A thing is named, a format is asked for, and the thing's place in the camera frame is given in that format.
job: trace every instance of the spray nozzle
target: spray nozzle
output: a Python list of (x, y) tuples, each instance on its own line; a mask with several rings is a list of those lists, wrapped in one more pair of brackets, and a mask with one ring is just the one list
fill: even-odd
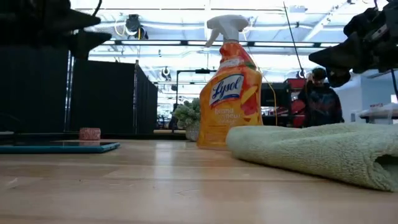
[(242, 32), (249, 25), (249, 21), (239, 15), (217, 16), (207, 21), (207, 28), (211, 29), (211, 35), (206, 42), (206, 47), (210, 47), (221, 33), (226, 41), (239, 42), (239, 32)]

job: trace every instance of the black partition wall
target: black partition wall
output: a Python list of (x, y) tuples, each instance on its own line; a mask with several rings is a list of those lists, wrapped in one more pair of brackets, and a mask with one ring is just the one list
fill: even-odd
[(67, 70), (66, 49), (1, 47), (0, 131), (64, 132)]
[(134, 70), (130, 63), (76, 60), (70, 131), (101, 128), (105, 134), (134, 134)]
[(136, 67), (136, 131), (138, 134), (153, 134), (157, 122), (157, 87)]

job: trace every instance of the blue tablet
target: blue tablet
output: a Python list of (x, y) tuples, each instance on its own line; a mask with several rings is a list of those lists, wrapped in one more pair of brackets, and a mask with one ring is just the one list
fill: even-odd
[(117, 149), (118, 142), (17, 142), (0, 144), (0, 154), (86, 154), (104, 153)]

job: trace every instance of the dark jacket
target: dark jacket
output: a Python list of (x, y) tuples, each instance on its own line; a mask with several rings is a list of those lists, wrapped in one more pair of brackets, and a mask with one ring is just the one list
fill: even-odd
[(298, 98), (305, 104), (305, 127), (344, 122), (340, 99), (328, 85), (308, 82)]

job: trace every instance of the lysol logo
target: lysol logo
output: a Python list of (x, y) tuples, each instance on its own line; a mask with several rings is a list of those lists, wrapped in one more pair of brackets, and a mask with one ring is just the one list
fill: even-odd
[(242, 90), (243, 75), (230, 75), (214, 85), (210, 95), (210, 105), (222, 100), (239, 98)]

